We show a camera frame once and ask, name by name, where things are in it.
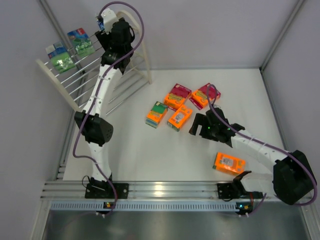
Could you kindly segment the orange box barcode side up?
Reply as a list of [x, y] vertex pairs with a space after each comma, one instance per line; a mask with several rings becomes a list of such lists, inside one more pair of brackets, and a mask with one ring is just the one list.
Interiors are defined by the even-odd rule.
[[186, 105], [181, 105], [180, 108], [169, 118], [167, 125], [179, 132], [191, 117], [193, 110]]

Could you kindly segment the orange green Sponge Daddy box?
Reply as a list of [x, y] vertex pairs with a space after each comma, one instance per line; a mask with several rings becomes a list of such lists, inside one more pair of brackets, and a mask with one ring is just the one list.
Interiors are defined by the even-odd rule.
[[167, 112], [168, 107], [165, 104], [157, 101], [147, 114], [145, 123], [156, 129]]

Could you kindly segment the blue green Vileda sponge pack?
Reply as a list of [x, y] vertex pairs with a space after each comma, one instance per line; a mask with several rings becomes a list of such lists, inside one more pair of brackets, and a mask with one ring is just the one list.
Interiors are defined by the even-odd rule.
[[45, 48], [54, 69], [59, 73], [66, 72], [75, 67], [75, 64], [62, 42], [56, 42]]

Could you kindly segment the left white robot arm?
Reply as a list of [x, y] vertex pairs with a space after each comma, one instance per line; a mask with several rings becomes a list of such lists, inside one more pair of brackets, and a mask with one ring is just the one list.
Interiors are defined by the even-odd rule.
[[135, 33], [130, 24], [119, 18], [110, 8], [104, 9], [98, 19], [104, 29], [96, 37], [104, 49], [99, 73], [88, 103], [82, 111], [75, 113], [74, 119], [79, 128], [79, 136], [84, 136], [90, 150], [88, 159], [92, 160], [92, 176], [88, 187], [109, 192], [112, 190], [107, 156], [108, 142], [114, 128], [106, 121], [106, 114], [116, 83], [123, 76], [134, 53], [132, 42]]

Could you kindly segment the orange box near right arm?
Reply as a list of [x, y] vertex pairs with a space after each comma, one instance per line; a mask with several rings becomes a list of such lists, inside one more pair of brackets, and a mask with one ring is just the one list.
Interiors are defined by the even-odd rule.
[[245, 171], [246, 161], [222, 152], [216, 154], [213, 169], [237, 176]]

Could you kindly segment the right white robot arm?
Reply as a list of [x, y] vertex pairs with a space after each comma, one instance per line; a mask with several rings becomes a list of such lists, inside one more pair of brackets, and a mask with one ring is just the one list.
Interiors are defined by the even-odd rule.
[[310, 191], [317, 196], [317, 182], [303, 152], [288, 152], [262, 142], [244, 126], [229, 124], [223, 111], [217, 107], [195, 115], [189, 133], [196, 135], [198, 128], [201, 128], [199, 135], [202, 138], [243, 151], [269, 170], [268, 173], [248, 170], [237, 175], [232, 187], [238, 195], [249, 192], [270, 194], [287, 205], [301, 205], [301, 199]]

